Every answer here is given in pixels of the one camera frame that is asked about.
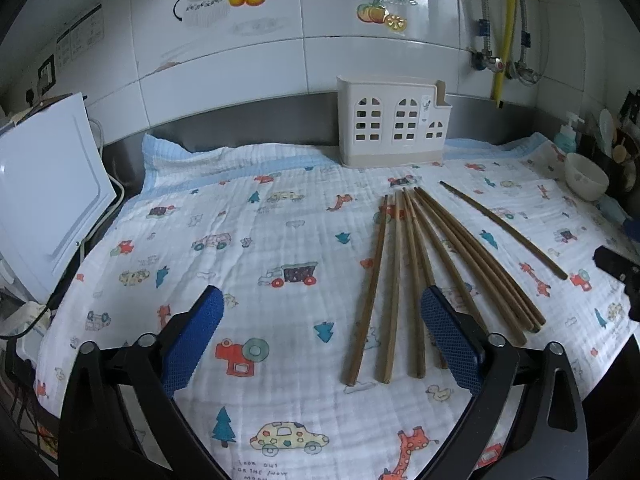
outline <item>yellow pipe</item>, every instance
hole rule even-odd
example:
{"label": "yellow pipe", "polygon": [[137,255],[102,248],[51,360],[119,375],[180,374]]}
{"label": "yellow pipe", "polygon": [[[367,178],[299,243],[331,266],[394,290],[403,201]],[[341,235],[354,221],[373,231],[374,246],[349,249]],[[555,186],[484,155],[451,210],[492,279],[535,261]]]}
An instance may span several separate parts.
{"label": "yellow pipe", "polygon": [[[507,61],[511,55],[511,37],[513,36],[513,27],[515,25],[516,0],[507,0],[507,17],[504,20],[504,35],[502,36],[502,50],[500,58],[504,63],[505,70]],[[500,107],[500,98],[502,97],[502,85],[504,83],[504,72],[498,72],[494,76],[494,92],[492,98],[497,107]]]}

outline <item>blue gripper pad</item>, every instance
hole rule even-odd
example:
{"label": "blue gripper pad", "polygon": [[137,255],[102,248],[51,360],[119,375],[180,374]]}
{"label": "blue gripper pad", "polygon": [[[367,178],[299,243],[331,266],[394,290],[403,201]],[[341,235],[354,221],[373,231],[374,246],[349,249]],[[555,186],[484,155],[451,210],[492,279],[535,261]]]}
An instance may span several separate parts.
{"label": "blue gripper pad", "polygon": [[190,319],[162,362],[161,383],[171,399],[185,388],[225,311],[222,292],[210,286],[188,313]]}
{"label": "blue gripper pad", "polygon": [[437,286],[430,286],[423,292],[420,315],[436,339],[458,386],[476,396],[483,382],[481,348],[469,341],[456,312]]}

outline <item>wooden chopstick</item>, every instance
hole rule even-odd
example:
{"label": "wooden chopstick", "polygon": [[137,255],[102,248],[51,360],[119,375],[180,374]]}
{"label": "wooden chopstick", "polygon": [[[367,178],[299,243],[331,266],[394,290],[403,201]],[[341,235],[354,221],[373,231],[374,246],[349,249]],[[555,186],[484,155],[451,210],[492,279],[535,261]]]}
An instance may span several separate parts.
{"label": "wooden chopstick", "polygon": [[[413,197],[410,197],[410,199],[412,201],[412,205],[414,205]],[[476,323],[480,325],[480,327],[482,328],[482,330],[484,330],[485,333],[489,332],[486,326],[486,323],[482,319],[482,315],[478,310],[478,306],[476,305],[476,302],[471,297],[471,294],[466,288],[465,280],[463,280],[462,276],[460,276],[460,273],[458,272],[458,269],[456,268],[451,257],[449,256],[449,253],[447,253],[446,248],[438,238],[438,235],[434,231],[433,227],[431,227],[431,224],[427,220],[427,217],[422,211],[422,209],[418,207],[417,203],[415,204],[414,211],[417,213],[416,216],[418,221],[422,224],[425,231],[427,231],[427,236],[430,238],[431,244],[435,247],[436,251],[438,251],[438,256],[440,256],[440,259],[442,260],[442,263],[447,269],[449,276],[451,277],[454,284],[456,285],[456,288],[460,296],[462,297],[462,302],[464,303],[466,310],[476,320]]]}
{"label": "wooden chopstick", "polygon": [[[405,203],[408,203],[406,191],[402,190]],[[414,337],[416,352],[416,377],[423,378],[427,374],[427,365],[424,349],[424,323],[420,316],[420,297],[422,295],[422,287],[420,286],[420,272],[418,272],[418,256],[415,248],[415,224],[414,218],[410,214],[405,215],[406,233],[409,242],[409,257],[411,260],[411,270],[414,276]]]}
{"label": "wooden chopstick", "polygon": [[388,384],[391,381],[391,373],[394,368],[394,353],[396,352],[396,332],[398,331],[398,302],[400,298],[400,263],[402,259],[402,226],[400,225],[401,193],[396,191],[394,220],[396,221],[396,240],[394,244],[394,275],[391,295],[391,313],[389,319],[389,335],[386,340],[385,367],[382,373],[382,382]]}
{"label": "wooden chopstick", "polygon": [[440,181],[440,185],[444,186],[447,190],[452,192],[457,197],[464,200],[471,207],[481,212],[487,218],[490,218],[495,223],[497,223],[501,228],[507,231],[512,237],[514,237],[517,241],[519,241],[523,246],[525,246],[537,259],[539,259],[543,264],[545,264],[558,278],[561,280],[566,280],[569,276],[564,270],[562,270],[558,264],[555,263],[551,258],[549,258],[545,253],[543,253],[539,248],[537,248],[532,242],[527,240],[520,232],[516,231],[511,225],[505,222],[502,218],[500,218],[497,214],[489,209],[485,208],[481,203],[476,202],[470,196],[465,195],[460,190],[457,190],[455,187],[450,186],[446,182]]}
{"label": "wooden chopstick", "polygon": [[529,297],[524,293],[520,286],[511,278],[511,275],[501,266],[500,263],[484,248],[484,246],[465,228],[455,216],[447,211],[437,200],[434,200],[425,190],[418,188],[416,190],[427,199],[434,210],[440,217],[447,222],[449,227],[456,233],[459,240],[466,245],[468,252],[476,260],[481,267],[488,265],[497,281],[498,291],[503,293],[506,289],[506,299],[516,308],[516,316],[523,322],[523,328],[539,332],[540,327],[546,322],[545,318],[538,308],[533,304]]}
{"label": "wooden chopstick", "polygon": [[[429,261],[429,253],[427,252],[427,248],[422,246],[422,236],[420,235],[420,226],[415,217],[414,204],[412,203],[411,197],[406,192],[405,189],[402,190],[402,196],[404,197],[404,203],[406,204],[406,212],[408,215],[411,215],[412,223],[414,224],[414,233],[415,233],[415,246],[418,253],[418,259],[420,260],[420,266],[422,267],[422,273],[424,274],[425,287],[430,287],[436,284],[436,279],[433,277],[433,269],[431,268],[431,262]],[[436,339],[429,329],[426,329],[426,335],[429,338],[431,346],[433,346],[436,350],[436,354],[438,357],[437,365],[438,368],[442,370],[446,370],[448,367],[447,360],[442,355],[442,352],[436,345]]]}
{"label": "wooden chopstick", "polygon": [[378,288],[378,278],[380,276],[380,264],[382,262],[382,251],[385,245],[385,216],[386,205],[388,203],[389,196],[385,195],[382,202],[382,211],[385,212],[382,215],[382,221],[378,229],[378,241],[376,242],[376,253],[373,257],[373,268],[371,273],[371,281],[369,282],[369,290],[365,298],[364,308],[360,317],[360,324],[356,329],[356,343],[355,350],[351,357],[351,363],[347,371],[346,384],[347,386],[355,386],[358,379],[358,373],[360,372],[360,365],[362,364],[362,356],[364,355],[364,345],[367,342],[367,334],[369,333],[369,325],[371,324],[371,314],[373,312],[373,303],[376,299],[376,289]]}
{"label": "wooden chopstick", "polygon": [[472,270],[475,276],[482,281],[482,283],[484,284],[484,288],[489,292],[489,295],[492,297],[492,300],[494,300],[494,303],[500,310],[502,317],[504,318],[510,330],[513,332],[513,335],[515,338],[514,342],[516,343],[516,345],[518,346],[524,345],[527,339],[525,338],[525,335],[522,333],[520,323],[518,322],[518,319],[516,318],[515,314],[511,310],[511,307],[509,306],[509,304],[505,301],[505,299],[500,294],[500,292],[498,292],[498,290],[495,288],[495,285],[492,282],[492,280],[489,279],[487,274],[484,272],[487,269],[487,267],[485,266],[483,269],[481,266],[479,266],[476,263],[476,261],[467,252],[464,244],[460,240],[458,240],[458,237],[456,236],[456,234],[451,229],[449,229],[449,227],[445,224],[445,222],[431,208],[431,205],[424,198],[424,196],[421,195],[420,193],[416,194],[416,196],[421,200],[422,206],[424,207],[427,214],[431,217],[431,219],[433,219],[433,221],[436,223],[439,229],[443,232],[443,234],[447,237],[447,239],[456,248],[456,250],[462,257],[462,259],[469,266],[469,268]]}

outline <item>metal screw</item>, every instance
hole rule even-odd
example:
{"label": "metal screw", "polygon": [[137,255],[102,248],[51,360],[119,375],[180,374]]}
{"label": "metal screw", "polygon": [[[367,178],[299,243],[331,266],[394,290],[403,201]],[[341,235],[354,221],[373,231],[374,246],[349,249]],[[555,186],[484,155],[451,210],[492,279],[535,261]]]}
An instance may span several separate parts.
{"label": "metal screw", "polygon": [[138,345],[143,346],[145,348],[149,346],[153,346],[155,342],[156,342],[156,336],[154,336],[153,334],[141,335],[140,339],[138,339]]}
{"label": "metal screw", "polygon": [[562,355],[564,353],[564,348],[562,348],[562,345],[560,343],[556,343],[555,341],[549,343],[549,350],[551,350],[556,355]]}
{"label": "metal screw", "polygon": [[486,339],[491,345],[497,346],[498,348],[503,347],[507,342],[500,334],[489,334]]}
{"label": "metal screw", "polygon": [[95,343],[93,341],[85,341],[80,346],[80,353],[81,354],[90,354],[91,352],[94,351],[94,348],[95,348]]}

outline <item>white bowl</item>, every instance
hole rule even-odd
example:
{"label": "white bowl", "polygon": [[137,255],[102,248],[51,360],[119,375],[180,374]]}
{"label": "white bowl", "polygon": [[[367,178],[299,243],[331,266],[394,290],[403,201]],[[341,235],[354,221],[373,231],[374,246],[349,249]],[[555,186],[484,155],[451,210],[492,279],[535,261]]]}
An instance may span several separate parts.
{"label": "white bowl", "polygon": [[594,202],[609,187],[609,177],[595,162],[577,153],[568,153],[564,160],[564,179],[581,199]]}

